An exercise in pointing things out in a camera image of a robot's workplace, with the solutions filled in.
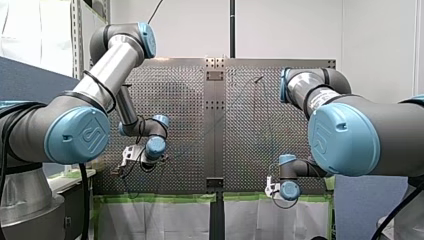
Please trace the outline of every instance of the blue logo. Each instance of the blue logo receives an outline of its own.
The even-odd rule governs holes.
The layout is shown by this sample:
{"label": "blue logo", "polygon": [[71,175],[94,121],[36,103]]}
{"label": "blue logo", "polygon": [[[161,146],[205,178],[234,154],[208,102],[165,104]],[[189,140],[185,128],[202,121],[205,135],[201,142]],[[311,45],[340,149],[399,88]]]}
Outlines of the blue logo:
{"label": "blue logo", "polygon": [[81,142],[90,152],[94,152],[105,137],[106,132],[97,119],[91,119],[80,135]]}

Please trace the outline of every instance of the pegboard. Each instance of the pegboard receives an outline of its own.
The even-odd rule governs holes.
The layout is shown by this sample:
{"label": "pegboard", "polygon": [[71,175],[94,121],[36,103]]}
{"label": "pegboard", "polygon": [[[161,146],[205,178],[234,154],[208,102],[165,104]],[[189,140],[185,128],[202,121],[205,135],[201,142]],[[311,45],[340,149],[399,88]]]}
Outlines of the pegboard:
{"label": "pegboard", "polygon": [[[144,118],[165,114],[170,118],[167,139],[169,161],[152,173],[144,173],[135,166],[126,180],[130,191],[205,192],[202,63],[199,59],[146,61],[128,77],[126,83],[132,84],[129,91],[138,114]],[[123,181],[112,176],[110,171],[121,163],[125,146],[135,142],[135,138],[119,135],[116,113],[110,119],[111,139],[99,159],[104,167],[95,178],[96,194],[115,194],[126,190]]]}
{"label": "pegboard", "polygon": [[[269,165],[280,154],[309,156],[303,113],[279,101],[280,73],[284,66],[334,67],[332,60],[221,59],[217,65],[215,59],[215,66],[211,61],[148,60],[132,71],[126,83],[132,84],[137,113],[170,118],[170,160],[152,173],[134,167],[127,186],[112,176],[125,146],[135,142],[119,135],[114,113],[110,144],[99,158],[103,167],[95,177],[95,194],[205,193],[206,177],[223,177],[225,191],[263,191]],[[255,84],[259,76],[263,78]],[[300,184],[304,193],[325,191],[316,179]]]}
{"label": "pegboard", "polygon": [[[281,154],[307,159],[310,155],[307,120],[302,111],[280,103],[284,67],[335,68],[334,60],[228,60],[226,63],[224,131],[224,191],[263,191],[266,176],[278,177]],[[300,178],[305,194],[324,193],[325,182]]]}

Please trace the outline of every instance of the black cable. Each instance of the black cable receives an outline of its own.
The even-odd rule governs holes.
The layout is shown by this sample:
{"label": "black cable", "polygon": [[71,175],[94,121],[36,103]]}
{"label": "black cable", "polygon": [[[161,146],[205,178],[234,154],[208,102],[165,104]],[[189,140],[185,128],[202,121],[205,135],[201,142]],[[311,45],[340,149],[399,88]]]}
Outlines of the black cable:
{"label": "black cable", "polygon": [[281,205],[277,204],[277,201],[275,201],[275,197],[274,196],[278,192],[280,192],[280,191],[277,190],[277,191],[271,193],[271,199],[274,202],[274,205],[277,206],[278,208],[287,210],[287,209],[290,209],[290,208],[294,207],[297,204],[297,201],[299,200],[299,198],[296,198],[296,200],[294,201],[294,203],[292,205],[288,206],[288,207],[284,207],[284,206],[281,206]]}
{"label": "black cable", "polygon": [[[44,107],[45,104],[41,103],[35,103],[35,102],[25,102],[22,104],[17,104],[15,106],[12,106],[4,111],[0,112],[0,119],[5,117],[8,114],[15,113],[12,116],[9,116],[9,118],[13,118],[12,122],[9,122],[9,124],[5,124],[3,127],[2,132],[2,155],[0,158],[0,203],[1,199],[3,197],[3,190],[4,185],[6,183],[6,171],[7,171],[7,155],[8,150],[10,149],[9,145],[9,138],[12,133],[13,128],[18,124],[18,122],[25,117],[26,114],[31,112],[34,109]],[[1,228],[0,224],[0,239],[6,239],[4,236],[3,229]]]}
{"label": "black cable", "polygon": [[383,223],[377,228],[371,240],[377,240],[383,230],[387,227],[387,225],[392,221],[392,219],[404,208],[408,205],[414,198],[416,198],[422,191],[423,183],[421,183],[411,194],[408,195],[399,205],[397,205],[392,212],[384,219]]}
{"label": "black cable", "polygon": [[[146,147],[144,147],[143,148],[143,150],[141,151],[141,153],[140,153],[140,155],[139,155],[139,157],[141,157],[141,155],[143,154],[143,152],[146,150]],[[143,163],[141,162],[141,159],[140,159],[140,161],[138,161],[138,165],[139,165],[139,167],[140,167],[140,170],[141,171],[143,171],[143,172],[145,172],[145,173],[151,173],[151,172],[153,172],[153,170],[155,170],[155,168],[156,168],[156,164],[155,165],[153,165],[153,167],[152,168],[150,168],[150,169],[145,169],[144,167],[143,167]]]}
{"label": "black cable", "polygon": [[141,141],[141,137],[143,136],[144,130],[146,130],[146,120],[144,119],[143,115],[137,115],[138,117],[141,117],[141,120],[143,121],[143,130],[141,130],[141,124],[138,124],[138,136],[135,139],[135,144],[139,144]]}
{"label": "black cable", "polygon": [[158,11],[160,5],[162,4],[163,0],[160,0],[158,5],[156,6],[155,11],[153,12],[152,16],[150,16],[149,21],[147,22],[147,24],[150,24],[150,22],[152,21],[153,17],[156,15],[156,12]]}
{"label": "black cable", "polygon": [[84,70],[83,73],[85,75],[89,76],[91,79],[93,79],[93,81],[95,83],[97,83],[99,86],[101,86],[109,94],[110,98],[112,98],[112,107],[109,110],[107,110],[106,112],[109,114],[113,110],[115,110],[115,108],[116,108],[116,98],[115,98],[115,95],[112,93],[112,91],[108,87],[106,87],[106,85],[104,85],[102,82],[100,82],[100,80],[97,79],[97,77],[95,77],[89,71]]}
{"label": "black cable", "polygon": [[128,170],[128,172],[126,173],[126,174],[124,174],[123,176],[121,176],[121,178],[126,178],[126,177],[128,177],[130,174],[131,174],[131,172],[132,172],[132,170],[134,169],[134,166],[137,164],[137,160],[136,161],[134,161],[134,163],[133,163],[133,165],[131,165],[131,167],[130,167],[130,170]]}
{"label": "black cable", "polygon": [[124,183],[124,188],[125,188],[125,191],[127,191],[127,193],[128,193],[129,199],[131,199],[131,200],[136,199],[140,195],[140,193],[137,192],[137,193],[135,193],[135,196],[132,197],[130,188],[128,187],[128,184],[127,184],[127,180],[125,180],[125,178],[122,178],[122,182]]}
{"label": "black cable", "polygon": [[83,198],[84,198],[84,220],[82,225],[81,240],[88,239],[88,229],[90,227],[90,192],[88,190],[87,170],[83,163],[78,164],[81,171]]}

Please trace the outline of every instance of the blue joint cap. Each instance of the blue joint cap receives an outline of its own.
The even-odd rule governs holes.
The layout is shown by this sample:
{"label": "blue joint cap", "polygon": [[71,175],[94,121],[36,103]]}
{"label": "blue joint cap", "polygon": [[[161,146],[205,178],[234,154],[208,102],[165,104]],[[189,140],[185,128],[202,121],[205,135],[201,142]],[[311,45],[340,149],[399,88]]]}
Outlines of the blue joint cap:
{"label": "blue joint cap", "polygon": [[11,107],[13,105],[24,103],[28,101],[0,101],[0,108]]}
{"label": "blue joint cap", "polygon": [[155,116],[153,116],[153,119],[161,122],[166,127],[169,127],[169,118],[167,116],[164,116],[164,115],[155,115]]}
{"label": "blue joint cap", "polygon": [[156,160],[165,152],[166,142],[161,137],[151,137],[146,143],[146,156],[148,159]]}
{"label": "blue joint cap", "polygon": [[417,95],[417,96],[413,97],[412,99],[417,99],[417,100],[421,100],[421,101],[424,102],[424,94]]}
{"label": "blue joint cap", "polygon": [[288,162],[294,161],[296,160],[296,156],[293,154],[283,154],[281,156],[278,157],[278,165],[283,165],[286,164]]}
{"label": "blue joint cap", "polygon": [[308,126],[308,142],[317,164],[332,174],[369,174],[380,159],[380,140],[358,109],[331,103],[318,108]]}
{"label": "blue joint cap", "polygon": [[286,91],[287,91],[287,77],[289,75],[290,68],[283,68],[281,71],[281,83],[280,83],[280,102],[287,103]]}
{"label": "blue joint cap", "polygon": [[122,122],[119,122],[118,124],[118,132],[121,136],[127,136],[127,134],[124,132],[124,125],[122,125]]}
{"label": "blue joint cap", "polygon": [[294,201],[300,196],[300,188],[293,181],[284,181],[280,186],[280,196],[287,201]]}
{"label": "blue joint cap", "polygon": [[140,38],[143,41],[144,51],[147,58],[154,58],[156,56],[156,39],[153,29],[149,24],[139,22],[138,28],[140,30]]}
{"label": "blue joint cap", "polygon": [[104,151],[109,133],[109,119],[103,112],[93,107],[73,108],[52,123],[44,151],[55,163],[86,163]]}

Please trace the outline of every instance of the vertical metal pole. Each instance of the vertical metal pole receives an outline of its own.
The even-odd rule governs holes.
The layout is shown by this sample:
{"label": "vertical metal pole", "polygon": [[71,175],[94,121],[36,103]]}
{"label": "vertical metal pole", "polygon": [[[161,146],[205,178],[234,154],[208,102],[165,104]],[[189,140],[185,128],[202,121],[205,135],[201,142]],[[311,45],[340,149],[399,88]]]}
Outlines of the vertical metal pole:
{"label": "vertical metal pole", "polygon": [[230,0],[230,58],[236,57],[236,0]]}

